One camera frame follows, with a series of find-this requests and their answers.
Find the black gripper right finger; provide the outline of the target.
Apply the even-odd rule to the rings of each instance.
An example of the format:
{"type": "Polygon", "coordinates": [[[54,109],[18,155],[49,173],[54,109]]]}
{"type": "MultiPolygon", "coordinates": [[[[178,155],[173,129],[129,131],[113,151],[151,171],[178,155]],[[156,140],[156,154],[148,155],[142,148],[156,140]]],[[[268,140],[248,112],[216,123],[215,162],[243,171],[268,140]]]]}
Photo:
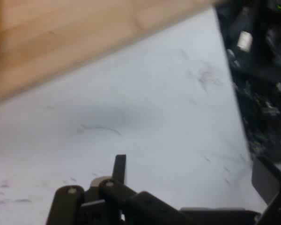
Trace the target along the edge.
{"type": "Polygon", "coordinates": [[[267,204],[267,208],[257,219],[256,224],[281,225],[281,170],[265,157],[256,157],[251,181],[267,204]]]}

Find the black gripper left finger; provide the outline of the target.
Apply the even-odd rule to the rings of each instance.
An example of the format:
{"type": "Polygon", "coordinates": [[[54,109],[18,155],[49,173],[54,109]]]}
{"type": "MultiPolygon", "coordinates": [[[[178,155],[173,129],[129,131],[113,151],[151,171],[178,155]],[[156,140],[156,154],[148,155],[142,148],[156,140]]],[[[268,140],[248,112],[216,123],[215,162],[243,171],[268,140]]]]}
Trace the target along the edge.
{"type": "Polygon", "coordinates": [[[116,155],[112,176],[88,190],[63,186],[54,195],[48,225],[183,225],[185,216],[148,192],[124,184],[126,155],[116,155]]]}

